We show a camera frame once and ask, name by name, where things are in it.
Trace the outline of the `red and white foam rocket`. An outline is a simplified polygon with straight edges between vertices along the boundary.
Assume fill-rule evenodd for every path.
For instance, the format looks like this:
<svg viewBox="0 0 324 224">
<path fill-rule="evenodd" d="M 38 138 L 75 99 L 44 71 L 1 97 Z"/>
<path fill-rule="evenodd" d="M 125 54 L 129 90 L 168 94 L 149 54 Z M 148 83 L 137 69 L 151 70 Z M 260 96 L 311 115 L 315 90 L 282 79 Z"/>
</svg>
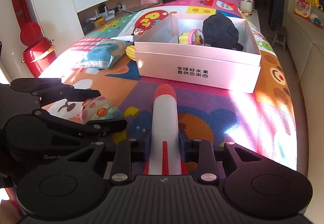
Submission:
<svg viewBox="0 0 324 224">
<path fill-rule="evenodd" d="M 181 158 L 178 129 L 177 96 L 169 84 L 154 93 L 150 154 L 145 175 L 187 175 Z"/>
</svg>

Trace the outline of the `blue and white tissue pack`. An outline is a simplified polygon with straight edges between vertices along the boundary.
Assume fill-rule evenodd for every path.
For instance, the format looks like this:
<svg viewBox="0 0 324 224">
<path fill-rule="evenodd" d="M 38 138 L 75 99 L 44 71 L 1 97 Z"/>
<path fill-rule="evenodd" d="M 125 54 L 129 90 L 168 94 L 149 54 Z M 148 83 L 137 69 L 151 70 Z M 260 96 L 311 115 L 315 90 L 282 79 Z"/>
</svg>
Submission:
<svg viewBox="0 0 324 224">
<path fill-rule="evenodd" d="M 103 39 L 98 42 L 74 68 L 110 69 L 125 54 L 126 47 L 132 42 Z"/>
</svg>

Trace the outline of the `yellow plastic corn toy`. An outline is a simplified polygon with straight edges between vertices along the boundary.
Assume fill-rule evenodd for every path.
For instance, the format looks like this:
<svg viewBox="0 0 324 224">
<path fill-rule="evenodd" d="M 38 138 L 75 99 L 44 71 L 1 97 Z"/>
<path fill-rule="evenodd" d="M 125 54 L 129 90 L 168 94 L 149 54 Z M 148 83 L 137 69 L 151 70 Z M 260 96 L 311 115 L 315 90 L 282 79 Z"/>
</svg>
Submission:
<svg viewBox="0 0 324 224">
<path fill-rule="evenodd" d="M 135 55 L 136 47 L 135 45 L 129 45 L 125 49 L 126 55 L 132 60 L 136 61 L 136 55 Z"/>
</svg>

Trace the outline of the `pink and yellow toy clock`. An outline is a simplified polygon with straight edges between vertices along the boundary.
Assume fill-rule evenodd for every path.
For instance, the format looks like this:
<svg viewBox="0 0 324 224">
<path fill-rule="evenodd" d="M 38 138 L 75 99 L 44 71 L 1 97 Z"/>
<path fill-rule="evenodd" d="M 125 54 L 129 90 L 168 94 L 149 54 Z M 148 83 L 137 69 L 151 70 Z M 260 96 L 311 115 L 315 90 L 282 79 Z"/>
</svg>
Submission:
<svg viewBox="0 0 324 224">
<path fill-rule="evenodd" d="M 203 32 L 200 29 L 193 29 L 189 32 L 184 32 L 178 36 L 178 43 L 203 46 L 204 45 Z"/>
</svg>

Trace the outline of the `black plush cat toy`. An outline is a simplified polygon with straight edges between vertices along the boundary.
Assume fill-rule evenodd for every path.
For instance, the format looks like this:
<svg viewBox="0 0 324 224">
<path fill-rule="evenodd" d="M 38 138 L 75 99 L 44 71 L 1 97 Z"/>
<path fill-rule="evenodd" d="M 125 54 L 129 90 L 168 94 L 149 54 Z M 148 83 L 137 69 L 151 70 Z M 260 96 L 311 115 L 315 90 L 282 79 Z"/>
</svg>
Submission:
<svg viewBox="0 0 324 224">
<path fill-rule="evenodd" d="M 210 47 L 243 51 L 238 42 L 239 31 L 233 22 L 223 14 L 211 15 L 203 21 L 204 44 Z"/>
</svg>

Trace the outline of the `red trash can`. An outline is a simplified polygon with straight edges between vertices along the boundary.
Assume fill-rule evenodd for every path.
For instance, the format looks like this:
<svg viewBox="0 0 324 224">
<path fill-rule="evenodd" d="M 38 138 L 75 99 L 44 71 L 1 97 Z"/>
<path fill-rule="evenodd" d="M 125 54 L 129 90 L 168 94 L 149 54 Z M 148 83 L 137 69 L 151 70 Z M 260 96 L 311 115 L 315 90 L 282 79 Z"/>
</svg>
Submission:
<svg viewBox="0 0 324 224">
<path fill-rule="evenodd" d="M 40 26 L 35 22 L 26 23 L 20 32 L 24 63 L 34 77 L 39 77 L 57 58 L 53 40 L 44 37 Z"/>
</svg>

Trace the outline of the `colourful cartoon play mat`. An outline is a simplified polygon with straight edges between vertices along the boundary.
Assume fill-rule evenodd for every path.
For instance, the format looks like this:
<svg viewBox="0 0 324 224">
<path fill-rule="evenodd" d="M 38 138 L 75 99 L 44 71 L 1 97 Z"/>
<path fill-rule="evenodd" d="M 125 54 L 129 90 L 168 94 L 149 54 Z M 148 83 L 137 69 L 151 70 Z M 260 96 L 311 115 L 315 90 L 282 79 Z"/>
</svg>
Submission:
<svg viewBox="0 0 324 224">
<path fill-rule="evenodd" d="M 122 56 L 110 69 L 83 68 L 81 60 L 100 41 L 143 34 L 168 15 L 224 14 L 239 18 L 234 0 L 178 0 L 137 12 L 74 43 L 42 73 L 76 88 L 92 88 L 107 97 L 127 120 L 116 143 L 151 128 L 153 94 L 163 79 L 144 77 L 137 64 Z M 261 54 L 260 73 L 252 93 L 168 81 L 177 95 L 178 123 L 189 138 L 201 136 L 216 146 L 234 141 L 291 169 L 297 167 L 294 110 L 287 79 L 274 50 L 256 28 L 252 34 Z"/>
</svg>

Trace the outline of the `pink cardboard gift box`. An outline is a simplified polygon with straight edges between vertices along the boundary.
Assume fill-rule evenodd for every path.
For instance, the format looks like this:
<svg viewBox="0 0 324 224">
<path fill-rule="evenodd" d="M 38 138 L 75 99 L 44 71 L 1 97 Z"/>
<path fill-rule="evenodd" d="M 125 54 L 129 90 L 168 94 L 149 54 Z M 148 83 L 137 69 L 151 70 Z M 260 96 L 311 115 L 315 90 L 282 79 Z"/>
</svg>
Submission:
<svg viewBox="0 0 324 224">
<path fill-rule="evenodd" d="M 170 14 L 140 36 L 134 43 L 139 74 L 253 93 L 261 69 L 261 52 L 249 21 L 230 18 L 239 31 L 241 52 L 178 43 L 179 35 L 201 29 L 207 18 L 205 14 Z"/>
</svg>

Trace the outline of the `small wooden stool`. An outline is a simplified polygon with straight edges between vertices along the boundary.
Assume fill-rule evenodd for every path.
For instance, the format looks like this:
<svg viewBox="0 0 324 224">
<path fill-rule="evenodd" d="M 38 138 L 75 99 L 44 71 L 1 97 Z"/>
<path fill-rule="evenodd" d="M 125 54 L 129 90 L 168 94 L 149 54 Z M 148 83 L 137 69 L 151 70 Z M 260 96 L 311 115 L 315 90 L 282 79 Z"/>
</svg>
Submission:
<svg viewBox="0 0 324 224">
<path fill-rule="evenodd" d="M 274 46 L 275 43 L 278 43 L 278 44 L 282 45 L 282 50 L 285 50 L 286 37 L 287 37 L 287 29 L 282 25 L 277 25 L 276 29 L 275 29 L 275 35 L 272 40 L 272 46 Z"/>
</svg>

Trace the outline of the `white tissue holder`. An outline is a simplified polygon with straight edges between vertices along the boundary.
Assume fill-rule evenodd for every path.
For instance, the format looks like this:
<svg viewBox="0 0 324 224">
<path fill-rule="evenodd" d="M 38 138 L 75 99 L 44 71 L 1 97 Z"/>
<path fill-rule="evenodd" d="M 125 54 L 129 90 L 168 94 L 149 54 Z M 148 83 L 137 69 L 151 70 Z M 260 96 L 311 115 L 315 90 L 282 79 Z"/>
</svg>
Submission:
<svg viewBox="0 0 324 224">
<path fill-rule="evenodd" d="M 255 2 L 254 0 L 241 0 L 239 4 L 239 9 L 242 12 L 251 13 L 254 10 Z"/>
</svg>

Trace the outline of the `beige sofa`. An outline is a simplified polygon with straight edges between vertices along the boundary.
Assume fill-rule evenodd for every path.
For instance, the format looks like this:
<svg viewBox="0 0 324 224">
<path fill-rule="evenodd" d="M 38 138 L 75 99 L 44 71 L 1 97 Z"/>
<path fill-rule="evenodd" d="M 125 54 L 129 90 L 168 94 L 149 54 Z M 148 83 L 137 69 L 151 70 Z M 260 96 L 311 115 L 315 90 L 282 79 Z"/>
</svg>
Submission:
<svg viewBox="0 0 324 224">
<path fill-rule="evenodd" d="M 295 14 L 295 0 L 285 0 L 282 25 L 293 58 L 308 122 L 308 178 L 323 190 L 323 29 Z"/>
</svg>

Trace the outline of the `small doll plush on sofa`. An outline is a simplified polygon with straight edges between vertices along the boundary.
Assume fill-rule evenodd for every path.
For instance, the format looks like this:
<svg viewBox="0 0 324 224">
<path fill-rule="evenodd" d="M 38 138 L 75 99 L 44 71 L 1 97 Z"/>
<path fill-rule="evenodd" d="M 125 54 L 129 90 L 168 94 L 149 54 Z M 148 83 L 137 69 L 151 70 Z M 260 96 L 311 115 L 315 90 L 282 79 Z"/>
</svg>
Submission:
<svg viewBox="0 0 324 224">
<path fill-rule="evenodd" d="M 316 27 L 323 28 L 323 23 L 315 13 L 311 13 L 309 16 L 309 21 L 312 22 Z"/>
</svg>

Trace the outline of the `colourful gift bag on sofa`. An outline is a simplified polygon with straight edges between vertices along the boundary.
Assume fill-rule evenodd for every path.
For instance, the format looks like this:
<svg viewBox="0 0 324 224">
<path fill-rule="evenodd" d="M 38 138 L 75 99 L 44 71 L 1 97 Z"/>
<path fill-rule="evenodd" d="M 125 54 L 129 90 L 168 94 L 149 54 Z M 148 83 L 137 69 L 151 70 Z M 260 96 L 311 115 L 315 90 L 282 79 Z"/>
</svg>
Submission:
<svg viewBox="0 0 324 224">
<path fill-rule="evenodd" d="M 306 20 L 309 20 L 311 4 L 305 0 L 295 0 L 294 13 Z"/>
</svg>

